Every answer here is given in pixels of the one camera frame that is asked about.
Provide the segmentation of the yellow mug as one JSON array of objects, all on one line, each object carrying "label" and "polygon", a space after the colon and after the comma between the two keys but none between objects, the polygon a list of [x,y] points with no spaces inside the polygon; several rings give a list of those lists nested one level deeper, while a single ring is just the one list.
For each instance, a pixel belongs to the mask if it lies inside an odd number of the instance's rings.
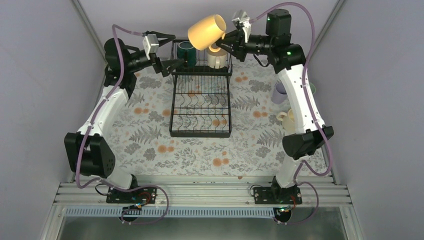
[{"label": "yellow mug", "polygon": [[211,52],[217,53],[220,47],[213,47],[218,40],[223,40],[226,35],[227,25],[219,14],[207,16],[191,26],[188,31],[188,40],[192,46],[203,51],[208,48]]}]

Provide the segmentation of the lavender plastic cup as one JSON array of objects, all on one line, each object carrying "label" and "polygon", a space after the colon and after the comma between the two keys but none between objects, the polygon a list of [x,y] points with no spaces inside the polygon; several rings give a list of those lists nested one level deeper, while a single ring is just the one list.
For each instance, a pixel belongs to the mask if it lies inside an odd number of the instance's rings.
[{"label": "lavender plastic cup", "polygon": [[271,95],[271,101],[274,104],[282,104],[287,99],[287,97],[288,95],[283,83],[282,82],[276,83]]}]

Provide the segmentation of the light green plastic cup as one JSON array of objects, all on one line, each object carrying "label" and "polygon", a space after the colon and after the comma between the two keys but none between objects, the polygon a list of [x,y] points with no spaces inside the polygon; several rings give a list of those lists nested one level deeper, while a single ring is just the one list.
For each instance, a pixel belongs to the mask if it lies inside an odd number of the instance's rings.
[{"label": "light green plastic cup", "polygon": [[311,93],[314,95],[316,93],[316,87],[312,82],[309,82],[309,88]]}]

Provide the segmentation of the cream ribbed mug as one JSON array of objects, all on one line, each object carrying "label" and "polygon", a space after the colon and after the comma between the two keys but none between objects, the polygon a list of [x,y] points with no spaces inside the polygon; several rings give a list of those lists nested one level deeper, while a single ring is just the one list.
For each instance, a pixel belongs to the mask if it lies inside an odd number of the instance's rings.
[{"label": "cream ribbed mug", "polygon": [[283,129],[288,135],[295,133],[295,117],[292,109],[289,109],[287,112],[282,111],[278,113],[276,118],[281,121]]}]

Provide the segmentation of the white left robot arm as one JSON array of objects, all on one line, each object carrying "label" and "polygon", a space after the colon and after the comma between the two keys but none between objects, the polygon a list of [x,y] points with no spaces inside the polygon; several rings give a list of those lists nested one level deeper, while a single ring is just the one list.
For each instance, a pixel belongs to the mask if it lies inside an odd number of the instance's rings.
[{"label": "white left robot arm", "polygon": [[176,39],[175,35],[157,31],[141,33],[143,48],[125,44],[116,35],[104,44],[105,82],[96,107],[76,132],[64,137],[64,146],[70,166],[75,173],[77,187],[83,189],[80,176],[92,177],[89,183],[99,182],[119,191],[124,201],[131,203],[139,197],[136,177],[116,166],[116,157],[105,140],[120,110],[135,90],[136,72],[153,67],[155,73],[167,77],[182,66],[183,61],[161,60],[157,49]]}]

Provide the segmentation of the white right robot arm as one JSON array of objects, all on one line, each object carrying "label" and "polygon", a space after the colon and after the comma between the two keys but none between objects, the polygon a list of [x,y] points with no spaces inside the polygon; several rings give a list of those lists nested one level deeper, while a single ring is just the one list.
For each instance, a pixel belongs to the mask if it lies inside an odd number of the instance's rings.
[{"label": "white right robot arm", "polygon": [[316,107],[307,78],[309,61],[302,47],[291,42],[289,11],[276,8],[265,13],[265,17],[265,35],[254,35],[251,34],[253,20],[245,11],[237,11],[232,18],[236,29],[216,43],[241,62],[247,54],[266,56],[286,90],[294,116],[294,132],[282,138],[287,157],[270,187],[272,200],[282,204],[297,194],[296,179],[301,165],[334,135],[334,130],[325,124]]}]

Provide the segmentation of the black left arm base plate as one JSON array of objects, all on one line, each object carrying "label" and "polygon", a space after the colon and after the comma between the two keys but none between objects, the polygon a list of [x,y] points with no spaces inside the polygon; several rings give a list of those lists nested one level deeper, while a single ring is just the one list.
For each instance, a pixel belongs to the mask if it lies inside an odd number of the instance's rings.
[{"label": "black left arm base plate", "polygon": [[157,190],[158,189],[156,187],[151,186],[131,192],[109,189],[106,196],[106,203],[128,205],[154,204],[156,201]]}]

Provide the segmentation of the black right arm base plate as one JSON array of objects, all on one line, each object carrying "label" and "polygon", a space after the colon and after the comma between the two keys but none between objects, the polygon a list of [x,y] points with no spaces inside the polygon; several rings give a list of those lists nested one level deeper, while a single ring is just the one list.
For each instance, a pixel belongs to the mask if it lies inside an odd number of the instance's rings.
[{"label": "black right arm base plate", "polygon": [[254,186],[252,195],[256,205],[301,205],[303,203],[302,194],[297,185],[288,188]]}]

